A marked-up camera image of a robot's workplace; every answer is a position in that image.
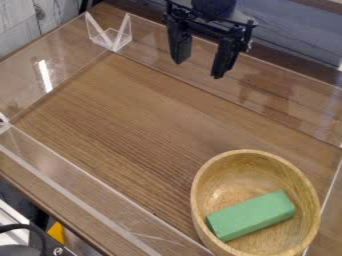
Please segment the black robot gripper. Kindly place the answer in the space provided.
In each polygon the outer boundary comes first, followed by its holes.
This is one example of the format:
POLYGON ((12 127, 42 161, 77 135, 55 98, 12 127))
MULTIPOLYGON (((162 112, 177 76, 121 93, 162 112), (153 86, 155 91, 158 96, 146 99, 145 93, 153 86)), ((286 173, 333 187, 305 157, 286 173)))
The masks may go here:
MULTIPOLYGON (((257 21, 237 9, 238 0, 166 0, 166 13, 187 21, 200 21, 214 26, 237 25, 249 32, 257 21)), ((191 57, 193 35, 186 24, 170 20, 167 23, 170 54, 174 62, 182 64, 191 57)), ((221 79, 234 67, 241 52, 241 38, 224 37, 214 58, 212 76, 221 79)))

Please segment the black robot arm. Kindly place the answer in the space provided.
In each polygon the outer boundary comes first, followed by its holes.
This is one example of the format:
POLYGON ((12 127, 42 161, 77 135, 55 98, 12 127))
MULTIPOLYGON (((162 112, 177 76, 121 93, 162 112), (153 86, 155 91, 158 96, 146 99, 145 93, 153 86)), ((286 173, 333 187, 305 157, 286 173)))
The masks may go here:
POLYGON ((182 64, 193 52, 193 36, 218 42, 212 76, 221 79, 236 65, 241 52, 253 44, 257 21, 237 10, 238 0, 166 0, 163 20, 167 27, 170 54, 182 64))

